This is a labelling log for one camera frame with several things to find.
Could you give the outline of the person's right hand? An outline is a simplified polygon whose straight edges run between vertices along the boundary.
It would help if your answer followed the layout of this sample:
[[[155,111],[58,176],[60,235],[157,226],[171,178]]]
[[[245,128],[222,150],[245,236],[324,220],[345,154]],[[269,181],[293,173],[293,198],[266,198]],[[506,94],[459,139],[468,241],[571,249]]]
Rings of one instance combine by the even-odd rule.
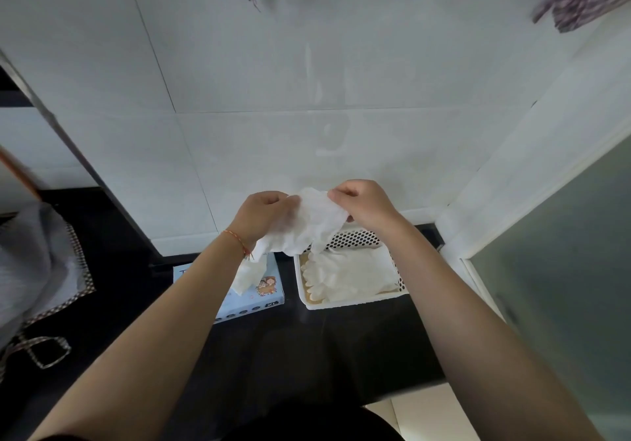
[[[346,182],[364,182],[364,212],[362,221],[358,223],[362,228],[374,232],[383,241],[394,234],[415,231],[414,226],[394,208],[377,182],[373,180],[347,180]]]

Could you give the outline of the person's left hand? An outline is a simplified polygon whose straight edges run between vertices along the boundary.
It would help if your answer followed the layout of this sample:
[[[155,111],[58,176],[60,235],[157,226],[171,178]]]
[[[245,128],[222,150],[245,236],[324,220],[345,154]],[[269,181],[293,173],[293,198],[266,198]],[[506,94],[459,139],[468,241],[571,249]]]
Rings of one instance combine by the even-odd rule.
[[[265,220],[264,191],[261,191],[246,198],[225,231],[239,240],[244,254],[249,257],[258,240],[277,224],[269,224]]]

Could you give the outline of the white disposable plastic glove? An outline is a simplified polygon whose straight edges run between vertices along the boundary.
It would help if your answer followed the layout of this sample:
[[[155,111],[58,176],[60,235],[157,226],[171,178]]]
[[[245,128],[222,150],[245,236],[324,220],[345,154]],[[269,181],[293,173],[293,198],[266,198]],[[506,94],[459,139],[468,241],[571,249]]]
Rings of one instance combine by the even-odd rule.
[[[326,191],[304,188],[297,195],[299,205],[276,221],[270,231],[258,240],[251,256],[253,261],[260,261],[264,255],[276,252],[288,256],[300,255],[307,248],[320,253],[349,218],[349,213],[334,203]]]

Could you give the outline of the person's right forearm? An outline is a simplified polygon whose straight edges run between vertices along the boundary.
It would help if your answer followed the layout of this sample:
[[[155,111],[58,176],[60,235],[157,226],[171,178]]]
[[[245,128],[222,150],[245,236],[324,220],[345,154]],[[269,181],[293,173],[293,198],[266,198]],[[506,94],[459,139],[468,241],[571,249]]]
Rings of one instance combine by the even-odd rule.
[[[604,441],[555,373],[396,211],[374,216],[481,441]]]

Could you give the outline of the person's left forearm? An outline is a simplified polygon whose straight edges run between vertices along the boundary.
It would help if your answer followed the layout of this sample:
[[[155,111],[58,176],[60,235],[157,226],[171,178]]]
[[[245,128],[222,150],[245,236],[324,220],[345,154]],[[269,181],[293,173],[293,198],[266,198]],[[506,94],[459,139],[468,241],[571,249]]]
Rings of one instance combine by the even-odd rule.
[[[155,441],[181,396],[244,259],[219,235],[78,377],[28,441]]]

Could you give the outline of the white perforated plastic basket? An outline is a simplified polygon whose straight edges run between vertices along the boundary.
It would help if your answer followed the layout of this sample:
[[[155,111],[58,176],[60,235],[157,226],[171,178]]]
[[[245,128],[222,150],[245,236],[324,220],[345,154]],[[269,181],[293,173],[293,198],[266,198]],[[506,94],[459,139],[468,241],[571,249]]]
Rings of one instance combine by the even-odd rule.
[[[355,249],[355,248],[369,248],[369,247],[372,248],[372,247],[378,247],[378,246],[382,246],[382,245],[384,246],[382,241],[372,231],[367,231],[367,230],[363,230],[363,229],[359,229],[359,228],[346,228],[346,229],[341,230],[333,238],[333,240],[330,243],[327,244],[327,246],[325,247],[325,249],[323,251],[325,251],[325,250],[339,250],[339,249],[343,249],[343,248],[351,248],[351,249]],[[304,254],[306,254],[307,252],[310,252],[310,251],[311,251],[311,249],[307,248],[302,254],[295,255],[294,258],[293,258],[294,265],[295,265],[296,285],[297,285],[297,289],[298,289],[298,297],[299,297],[300,301],[302,302],[302,304],[306,307],[306,309],[308,309],[310,311],[323,310],[323,309],[333,309],[333,308],[315,308],[312,305],[308,305],[307,302],[306,302],[304,288],[303,288],[303,285],[302,285],[302,279],[300,277],[299,262],[300,262],[300,259],[302,258],[302,255],[304,255]],[[391,300],[391,299],[395,299],[395,298],[398,298],[400,296],[404,296],[404,295],[408,294],[409,292],[408,292],[408,290],[406,288],[406,285],[403,282],[401,277],[400,277],[400,280],[402,281],[402,285],[403,285],[403,292],[402,292],[402,294],[400,294],[398,296],[389,296],[389,297],[387,297],[384,300],[374,301],[374,302],[381,302],[381,301],[385,301],[385,300]]]

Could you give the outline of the stack of white gloves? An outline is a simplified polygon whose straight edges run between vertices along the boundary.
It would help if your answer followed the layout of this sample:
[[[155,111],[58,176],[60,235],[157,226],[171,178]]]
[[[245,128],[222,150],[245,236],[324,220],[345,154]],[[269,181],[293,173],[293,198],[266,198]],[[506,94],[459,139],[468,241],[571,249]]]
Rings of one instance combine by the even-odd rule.
[[[299,262],[308,305],[337,308],[384,300],[403,292],[385,246],[307,252]]]

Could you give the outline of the white paper tissue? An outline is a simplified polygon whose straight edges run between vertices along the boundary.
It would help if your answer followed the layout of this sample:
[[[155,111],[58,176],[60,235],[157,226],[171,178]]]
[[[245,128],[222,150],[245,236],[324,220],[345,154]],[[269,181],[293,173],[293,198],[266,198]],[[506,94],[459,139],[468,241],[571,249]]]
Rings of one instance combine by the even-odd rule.
[[[231,290],[238,296],[253,286],[257,286],[267,270],[267,258],[261,257],[260,260],[243,259],[233,279]]]

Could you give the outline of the light blue tissue box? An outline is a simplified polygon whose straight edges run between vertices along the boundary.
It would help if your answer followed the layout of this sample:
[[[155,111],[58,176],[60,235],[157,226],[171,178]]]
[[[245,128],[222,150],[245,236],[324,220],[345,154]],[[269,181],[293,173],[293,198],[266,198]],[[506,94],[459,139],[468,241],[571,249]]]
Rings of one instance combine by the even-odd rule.
[[[265,257],[267,270],[264,278],[242,296],[236,295],[230,288],[217,312],[215,325],[284,304],[285,294],[275,256],[269,253]]]

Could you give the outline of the person's black shirt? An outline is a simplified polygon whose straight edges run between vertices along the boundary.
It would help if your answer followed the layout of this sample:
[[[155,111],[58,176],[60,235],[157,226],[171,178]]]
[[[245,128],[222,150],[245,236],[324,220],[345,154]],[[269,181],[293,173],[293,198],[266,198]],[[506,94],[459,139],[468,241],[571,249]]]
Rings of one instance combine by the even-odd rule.
[[[405,441],[378,414],[348,403],[283,402],[220,441]]]

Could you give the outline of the frosted glass panel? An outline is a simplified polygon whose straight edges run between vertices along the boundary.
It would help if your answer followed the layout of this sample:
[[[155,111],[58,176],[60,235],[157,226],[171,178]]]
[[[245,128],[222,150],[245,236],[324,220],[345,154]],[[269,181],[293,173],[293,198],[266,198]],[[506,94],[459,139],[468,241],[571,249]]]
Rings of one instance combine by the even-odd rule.
[[[631,441],[631,135],[470,259],[607,441]]]

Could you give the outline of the grey apron with checkered trim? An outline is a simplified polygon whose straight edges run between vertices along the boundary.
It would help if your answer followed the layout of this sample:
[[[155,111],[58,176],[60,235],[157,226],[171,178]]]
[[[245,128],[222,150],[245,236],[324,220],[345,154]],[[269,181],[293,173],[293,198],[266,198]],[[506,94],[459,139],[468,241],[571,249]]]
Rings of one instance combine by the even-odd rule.
[[[41,370],[72,351],[62,336],[28,339],[27,327],[96,291],[72,225],[51,205],[24,207],[0,225],[0,384],[8,359],[25,351]]]

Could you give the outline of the white window frame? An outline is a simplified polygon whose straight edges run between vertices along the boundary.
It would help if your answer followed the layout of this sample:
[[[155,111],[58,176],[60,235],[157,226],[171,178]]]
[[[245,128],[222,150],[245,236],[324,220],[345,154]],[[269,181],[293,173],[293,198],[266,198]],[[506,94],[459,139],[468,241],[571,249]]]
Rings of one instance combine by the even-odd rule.
[[[435,225],[441,254],[503,318],[470,259],[631,135],[631,8],[611,12]]]

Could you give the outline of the dark metal frame bar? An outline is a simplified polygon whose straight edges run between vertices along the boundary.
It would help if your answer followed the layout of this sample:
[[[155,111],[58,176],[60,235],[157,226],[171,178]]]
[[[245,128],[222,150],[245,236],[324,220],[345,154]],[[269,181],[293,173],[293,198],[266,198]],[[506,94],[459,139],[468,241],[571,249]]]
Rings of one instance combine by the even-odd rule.
[[[0,49],[0,67],[6,72],[7,76],[12,79],[15,85],[20,89],[20,91],[26,96],[29,102],[38,110],[40,115],[46,120],[48,125],[55,131],[57,136],[61,139],[61,141],[67,146],[67,148],[71,151],[71,153],[77,158],[80,164],[86,169],[86,171],[91,175],[95,182],[99,185],[99,187],[104,191],[106,196],[110,199],[110,201],[117,207],[119,212],[126,218],[129,222],[130,226],[136,231],[138,236],[143,240],[143,243],[146,245],[147,249],[149,249],[152,253],[152,260],[155,263],[162,263],[163,256],[158,252],[155,248],[154,244],[149,240],[146,234],[141,230],[138,223],[131,217],[126,208],[120,203],[120,201],[116,198],[112,190],[107,186],[105,181],[100,177],[98,172],[94,169],[94,167],[90,164],[87,158],[85,158],[84,154],[80,149],[76,146],[75,142],[71,140],[66,131],[60,126],[56,116],[46,108],[45,104],[42,102],[40,97],[32,90],[31,86],[24,80],[19,70],[17,70],[12,62],[7,58],[6,54],[2,49]]]

